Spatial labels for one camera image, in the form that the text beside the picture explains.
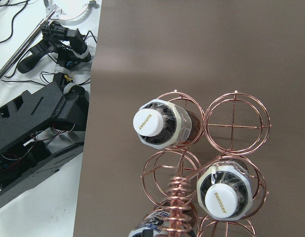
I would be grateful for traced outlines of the tea bottle white cap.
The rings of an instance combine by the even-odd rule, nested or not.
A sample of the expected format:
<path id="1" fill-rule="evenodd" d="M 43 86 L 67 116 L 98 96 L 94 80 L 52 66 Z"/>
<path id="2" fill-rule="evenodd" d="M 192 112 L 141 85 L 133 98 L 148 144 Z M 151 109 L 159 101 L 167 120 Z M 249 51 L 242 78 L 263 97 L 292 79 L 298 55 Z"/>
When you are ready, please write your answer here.
<path id="1" fill-rule="evenodd" d="M 213 163 L 198 179 L 196 191 L 200 207 L 220 221 L 241 219 L 253 203 L 249 170 L 234 159 Z"/>
<path id="2" fill-rule="evenodd" d="M 170 210 L 166 208 L 170 206 L 170 202 L 164 202 L 161 207 L 155 208 L 150 214 L 143 218 L 139 225 L 130 231 L 129 237 L 195 237 L 196 234 L 193 228 L 196 225 L 197 210 L 193 203 L 189 204 L 189 210 L 183 210 L 183 214 L 187 215 L 191 219 L 188 224 L 191 226 L 191 230 L 188 232 L 169 232 L 166 229 L 174 229 L 170 226 L 169 220 Z"/>
<path id="3" fill-rule="evenodd" d="M 201 130 L 201 121 L 174 103 L 153 99 L 139 108 L 133 127 L 143 144 L 161 150 L 191 144 Z"/>

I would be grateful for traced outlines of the copper wire bottle basket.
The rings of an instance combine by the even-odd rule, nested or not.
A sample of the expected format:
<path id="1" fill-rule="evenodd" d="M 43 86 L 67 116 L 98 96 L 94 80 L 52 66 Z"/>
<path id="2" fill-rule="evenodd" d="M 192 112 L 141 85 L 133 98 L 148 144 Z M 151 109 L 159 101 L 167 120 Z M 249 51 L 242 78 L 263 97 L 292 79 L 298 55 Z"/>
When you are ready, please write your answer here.
<path id="1" fill-rule="evenodd" d="M 146 162 L 141 179 L 144 192 L 154 204 L 153 210 L 170 202 L 169 232 L 188 232 L 191 219 L 183 214 L 189 204 L 196 207 L 196 237 L 232 237 L 241 234 L 254 237 L 256 230 L 250 221 L 266 200 L 266 180 L 248 155 L 267 140 L 271 128 L 266 107 L 252 95 L 238 91 L 224 94 L 207 109 L 182 92 L 172 91 L 156 99 L 174 103 L 196 115 L 201 130 L 191 144 L 184 147 L 156 149 Z M 251 208 L 236 221 L 220 221 L 211 217 L 198 204 L 196 185 L 201 175 L 215 162 L 227 159 L 242 161 L 249 170 L 253 195 Z"/>

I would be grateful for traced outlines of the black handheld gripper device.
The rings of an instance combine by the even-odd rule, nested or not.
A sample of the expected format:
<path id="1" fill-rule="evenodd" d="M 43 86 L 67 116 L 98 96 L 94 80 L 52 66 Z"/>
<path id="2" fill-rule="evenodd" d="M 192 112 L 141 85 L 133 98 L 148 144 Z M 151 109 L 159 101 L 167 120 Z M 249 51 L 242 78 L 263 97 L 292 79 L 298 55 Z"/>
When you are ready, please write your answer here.
<path id="1" fill-rule="evenodd" d="M 72 68 L 73 63 L 91 60 L 85 36 L 80 33 L 79 29 L 73 30 L 53 21 L 44 25 L 41 32 L 42 40 L 31 47 L 29 49 L 31 55 L 18 64 L 17 69 L 20 73 L 25 74 L 31 71 L 42 57 L 51 52 L 65 57 L 63 67 L 66 69 Z"/>

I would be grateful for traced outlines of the black machine frame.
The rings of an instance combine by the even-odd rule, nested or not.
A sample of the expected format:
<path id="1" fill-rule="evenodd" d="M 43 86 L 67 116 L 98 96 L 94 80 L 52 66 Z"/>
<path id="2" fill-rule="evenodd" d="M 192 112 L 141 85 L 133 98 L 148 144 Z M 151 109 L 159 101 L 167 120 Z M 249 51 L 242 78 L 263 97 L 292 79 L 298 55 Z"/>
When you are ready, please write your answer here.
<path id="1" fill-rule="evenodd" d="M 48 128 L 85 131 L 89 103 L 82 86 L 57 83 L 21 95 L 0 108 L 0 205 L 57 172 L 81 154 L 83 142 L 50 151 L 38 134 Z"/>

